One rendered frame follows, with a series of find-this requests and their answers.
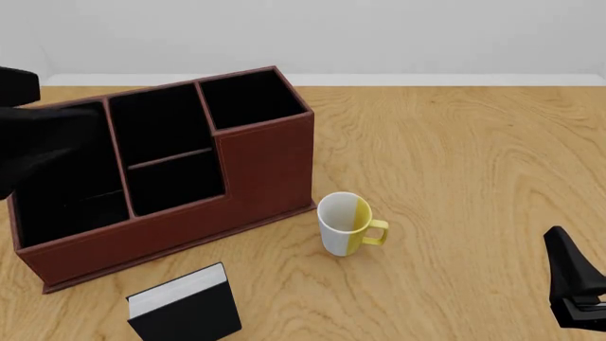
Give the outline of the black hardcover book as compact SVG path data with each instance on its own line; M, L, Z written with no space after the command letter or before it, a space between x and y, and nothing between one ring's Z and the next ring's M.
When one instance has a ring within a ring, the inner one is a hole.
M218 341L241 330L223 263L126 297L127 322L142 341Z

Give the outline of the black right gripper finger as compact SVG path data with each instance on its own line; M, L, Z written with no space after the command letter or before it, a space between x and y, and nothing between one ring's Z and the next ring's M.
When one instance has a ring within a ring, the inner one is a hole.
M606 294L606 277L579 251L561 226L544 233L550 266L550 295L600 296Z

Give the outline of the red-brown desk caddy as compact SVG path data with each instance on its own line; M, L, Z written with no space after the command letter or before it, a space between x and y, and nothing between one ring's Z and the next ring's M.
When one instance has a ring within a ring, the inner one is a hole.
M101 116L94 147L8 198L50 294L307 212L314 112L273 66L50 104Z

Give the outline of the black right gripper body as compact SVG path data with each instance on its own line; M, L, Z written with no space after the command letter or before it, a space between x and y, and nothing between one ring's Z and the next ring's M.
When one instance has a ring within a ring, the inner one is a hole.
M563 329L606 330L606 290L570 293L550 290L551 311Z

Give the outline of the white and yellow mug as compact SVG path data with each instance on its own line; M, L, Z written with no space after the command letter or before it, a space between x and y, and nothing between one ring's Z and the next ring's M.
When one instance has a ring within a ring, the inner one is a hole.
M352 192L333 192L317 205L321 241L337 257L355 253L362 244L382 246L389 224L373 218L369 203Z

